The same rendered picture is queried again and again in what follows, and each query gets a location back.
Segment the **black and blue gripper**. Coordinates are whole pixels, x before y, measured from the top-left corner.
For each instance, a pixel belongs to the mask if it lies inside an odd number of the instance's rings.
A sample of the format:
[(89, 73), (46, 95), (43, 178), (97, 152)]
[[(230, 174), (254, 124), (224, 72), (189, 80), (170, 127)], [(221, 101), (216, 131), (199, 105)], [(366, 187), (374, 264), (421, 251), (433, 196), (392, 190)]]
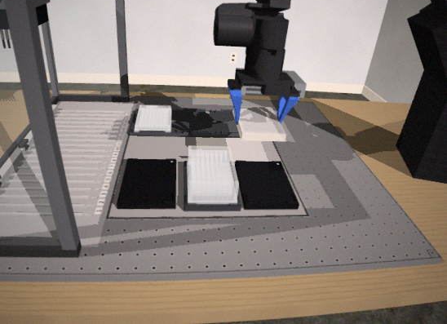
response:
[(299, 101), (300, 93), (294, 87), (293, 79), (288, 73), (282, 72), (281, 74), (284, 50), (285, 48), (283, 51), (274, 50), (273, 55), (268, 55), (267, 49), (253, 46), (249, 75), (246, 74), (244, 69), (236, 69), (236, 79), (228, 79), (227, 85), (232, 98), (237, 125), (241, 112), (242, 86), (261, 87), (262, 95), (279, 96), (277, 107), (279, 123)]

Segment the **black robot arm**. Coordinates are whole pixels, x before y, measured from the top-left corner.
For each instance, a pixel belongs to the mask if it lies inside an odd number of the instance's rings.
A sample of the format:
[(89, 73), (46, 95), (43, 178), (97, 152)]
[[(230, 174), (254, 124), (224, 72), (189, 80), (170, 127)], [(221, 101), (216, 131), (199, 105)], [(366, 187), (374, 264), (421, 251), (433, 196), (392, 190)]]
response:
[[(422, 18), (447, 16), (447, 0), (431, 2), (419, 11)], [(253, 45), (267, 49), (268, 55), (285, 48), (289, 20), (280, 11), (289, 10), (290, 3), (291, 0), (256, 0), (220, 4), (215, 9), (215, 46), (245, 47), (244, 70), (249, 75)]]

